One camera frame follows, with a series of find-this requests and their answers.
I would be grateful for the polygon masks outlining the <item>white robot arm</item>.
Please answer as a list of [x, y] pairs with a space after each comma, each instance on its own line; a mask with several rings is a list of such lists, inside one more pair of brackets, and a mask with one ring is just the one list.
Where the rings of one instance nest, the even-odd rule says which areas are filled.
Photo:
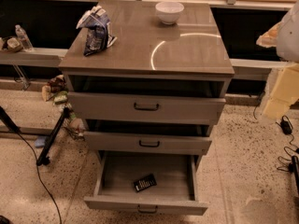
[[299, 100], [299, 1], [282, 20], [260, 35], [256, 44], [276, 48], [277, 56], [287, 62], [278, 77], [263, 114], [270, 119], [281, 118]]

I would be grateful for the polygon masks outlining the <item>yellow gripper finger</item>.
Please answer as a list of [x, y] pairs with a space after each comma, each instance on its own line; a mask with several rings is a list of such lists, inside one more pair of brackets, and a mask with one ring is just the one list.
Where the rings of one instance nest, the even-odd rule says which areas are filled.
[[275, 48], [277, 46], [279, 26], [280, 22], [272, 26], [263, 35], [260, 35], [256, 41], [256, 44], [263, 48]]
[[284, 116], [299, 100], [299, 63], [288, 63], [278, 72], [278, 78], [263, 110], [270, 119]]

